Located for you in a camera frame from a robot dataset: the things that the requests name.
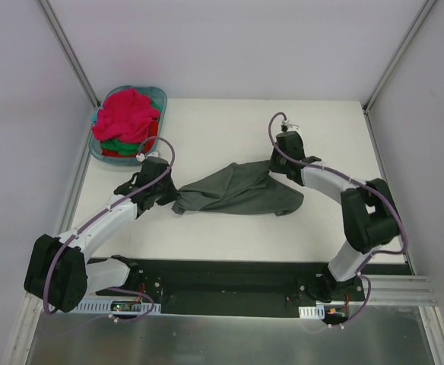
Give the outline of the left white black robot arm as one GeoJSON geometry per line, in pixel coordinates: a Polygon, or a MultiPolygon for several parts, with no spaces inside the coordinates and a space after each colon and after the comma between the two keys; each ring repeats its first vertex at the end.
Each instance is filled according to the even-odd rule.
{"type": "Polygon", "coordinates": [[[139,265],[121,255],[92,262],[94,253],[124,226],[155,205],[176,199],[172,166],[160,157],[148,157],[130,180],[118,186],[106,204],[77,228],[33,245],[24,289],[43,301],[52,315],[71,312],[88,294],[101,290],[121,295],[143,295],[139,265]]]}

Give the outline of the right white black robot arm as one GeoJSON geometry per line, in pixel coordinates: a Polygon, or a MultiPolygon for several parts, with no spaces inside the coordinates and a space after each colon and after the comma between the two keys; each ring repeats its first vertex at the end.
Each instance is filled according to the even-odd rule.
{"type": "Polygon", "coordinates": [[[295,131],[276,135],[270,170],[341,206],[344,244],[322,273],[306,286],[307,295],[314,300],[338,300],[371,256],[401,232],[387,183],[383,179],[360,182],[333,172],[319,158],[305,155],[303,140],[295,131]]]}

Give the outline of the grey t-shirt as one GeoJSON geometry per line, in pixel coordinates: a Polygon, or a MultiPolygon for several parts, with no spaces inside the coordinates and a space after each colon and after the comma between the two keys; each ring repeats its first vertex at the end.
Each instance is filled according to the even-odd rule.
{"type": "Polygon", "coordinates": [[[297,211],[304,195],[270,176],[267,160],[230,165],[178,190],[172,211],[237,215],[275,214],[297,211]]]}

